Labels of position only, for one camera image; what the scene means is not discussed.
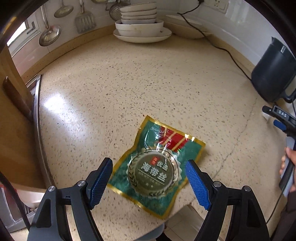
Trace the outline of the person right hand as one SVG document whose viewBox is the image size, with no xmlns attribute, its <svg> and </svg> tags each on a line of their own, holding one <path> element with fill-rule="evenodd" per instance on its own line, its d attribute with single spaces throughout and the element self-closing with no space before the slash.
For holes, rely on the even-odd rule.
<svg viewBox="0 0 296 241">
<path fill-rule="evenodd" d="M 280 175 L 283 173 L 283 171 L 285 169 L 285 159 L 286 159 L 286 157 L 288 157 L 293 162 L 293 164 L 295 165 L 295 161 L 296 161 L 295 151 L 292 150 L 289 147 L 286 147 L 285 148 L 285 155 L 282 156 L 282 158 L 281 158 L 281 167 L 280 167 L 280 170 L 279 170 Z M 292 193 L 294 191 L 295 191 L 295 171 L 293 173 L 293 183 L 292 183 L 291 188 L 290 188 L 290 193 Z"/>
</svg>

